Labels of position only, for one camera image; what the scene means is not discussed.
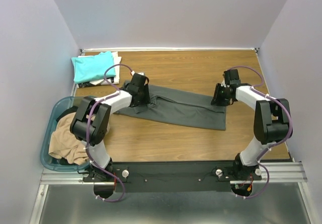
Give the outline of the dark grey t-shirt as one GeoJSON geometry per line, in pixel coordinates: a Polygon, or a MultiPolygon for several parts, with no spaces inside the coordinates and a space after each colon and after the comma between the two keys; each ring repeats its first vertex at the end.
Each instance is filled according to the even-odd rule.
{"type": "Polygon", "coordinates": [[[212,97],[148,85],[150,103],[115,112],[134,118],[179,126],[226,130],[226,108],[211,104],[212,97]]]}

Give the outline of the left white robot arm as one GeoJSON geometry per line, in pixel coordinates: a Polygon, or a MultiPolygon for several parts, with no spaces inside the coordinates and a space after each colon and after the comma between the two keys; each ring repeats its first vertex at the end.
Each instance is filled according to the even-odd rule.
{"type": "Polygon", "coordinates": [[[140,73],[131,74],[131,81],[110,95],[84,97],[70,124],[70,132],[84,142],[90,164],[95,167],[94,175],[100,181],[107,181],[112,174],[112,160],[104,144],[110,115],[123,108],[150,103],[149,78],[140,73]]]}

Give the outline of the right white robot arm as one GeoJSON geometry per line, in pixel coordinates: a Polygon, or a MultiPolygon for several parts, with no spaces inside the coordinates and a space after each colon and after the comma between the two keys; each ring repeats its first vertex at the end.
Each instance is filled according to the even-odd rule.
{"type": "Polygon", "coordinates": [[[233,67],[224,71],[223,81],[216,84],[211,104],[226,107],[237,101],[255,112],[254,137],[246,149],[236,155],[229,170],[234,178],[241,180],[255,172],[268,151],[292,136],[293,126],[288,100],[276,99],[242,83],[237,68],[233,67]]]}

